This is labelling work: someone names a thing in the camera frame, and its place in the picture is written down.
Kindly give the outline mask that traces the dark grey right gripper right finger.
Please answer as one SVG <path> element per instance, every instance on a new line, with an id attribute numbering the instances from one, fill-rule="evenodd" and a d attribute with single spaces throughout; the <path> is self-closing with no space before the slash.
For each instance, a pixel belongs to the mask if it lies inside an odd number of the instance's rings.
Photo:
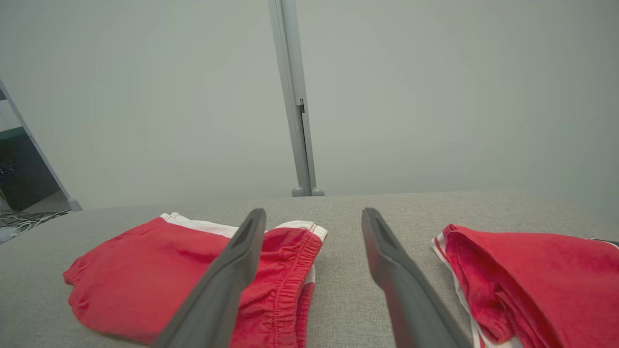
<path id="1" fill-rule="evenodd" d="M 380 212 L 365 208 L 362 234 L 374 282 L 384 291 L 398 348 L 471 348 Z"/>

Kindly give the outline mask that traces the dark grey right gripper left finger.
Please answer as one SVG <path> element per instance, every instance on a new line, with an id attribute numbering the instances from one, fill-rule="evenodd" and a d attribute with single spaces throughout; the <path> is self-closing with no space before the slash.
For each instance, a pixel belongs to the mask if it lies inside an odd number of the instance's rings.
<path id="1" fill-rule="evenodd" d="M 253 209 L 153 344 L 155 348 L 228 348 L 241 293 L 254 281 L 266 213 Z"/>

